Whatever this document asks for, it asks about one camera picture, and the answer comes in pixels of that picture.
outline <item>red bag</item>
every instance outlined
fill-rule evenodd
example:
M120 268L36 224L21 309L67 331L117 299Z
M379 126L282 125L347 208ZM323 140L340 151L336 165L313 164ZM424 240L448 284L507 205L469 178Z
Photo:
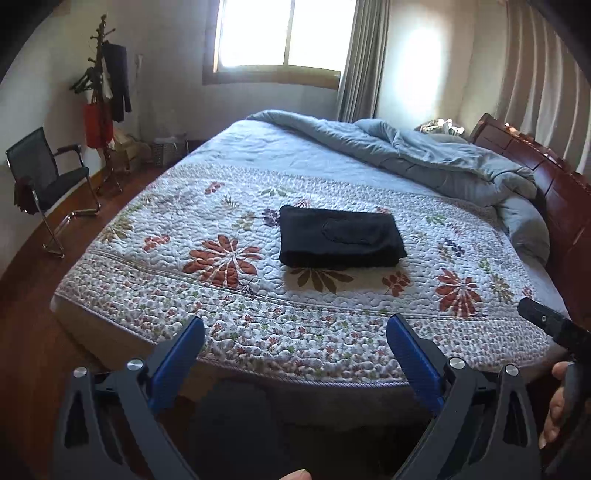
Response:
M113 140L113 120L111 118L111 109L108 103L103 104L105 113L105 139L100 138L100 108L98 103L88 103L84 106L84 125L86 127L86 145L90 148L103 148L103 146Z

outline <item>coat rack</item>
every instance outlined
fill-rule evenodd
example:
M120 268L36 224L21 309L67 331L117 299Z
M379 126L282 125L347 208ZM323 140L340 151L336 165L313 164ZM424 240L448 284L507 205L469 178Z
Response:
M91 39L96 39L96 58L89 58L88 61L94 63L94 66L88 68L84 76L70 88L70 90L74 90L75 93L92 90L92 101L96 101L98 105L99 133L101 143L100 148L102 149L103 156L105 158L107 173L101 181L99 187L96 189L97 194L100 194L100 191L110 179L115 182L119 192L123 192L121 185L119 184L119 180L117 179L115 169L113 168L111 154L109 153L109 146L106 139L108 134L108 122L111 118L108 115L107 105L103 95L103 44L107 35L115 31L115 29L112 29L108 32L105 32L106 19L106 15L103 15L100 18L99 28L96 29L97 35L93 35L91 37Z

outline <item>curtain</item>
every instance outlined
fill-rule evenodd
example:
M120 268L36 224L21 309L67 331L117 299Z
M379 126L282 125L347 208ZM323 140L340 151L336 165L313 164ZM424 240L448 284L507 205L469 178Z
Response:
M390 0L357 0L347 64L341 75L336 118L375 116L386 51Z
M591 172L591 89L554 28L525 0L508 0L508 49L496 117Z

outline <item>window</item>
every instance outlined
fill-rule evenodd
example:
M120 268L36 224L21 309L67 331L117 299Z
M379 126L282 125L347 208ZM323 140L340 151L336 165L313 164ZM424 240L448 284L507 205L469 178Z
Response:
M337 89L355 0L210 0L203 83Z

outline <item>dark red wooden headboard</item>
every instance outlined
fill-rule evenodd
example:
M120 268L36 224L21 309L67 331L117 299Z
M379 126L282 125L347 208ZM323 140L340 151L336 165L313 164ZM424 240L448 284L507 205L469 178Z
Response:
M591 187L548 148L485 113L470 141L534 171L534 202L550 231L546 265L575 323L591 330Z

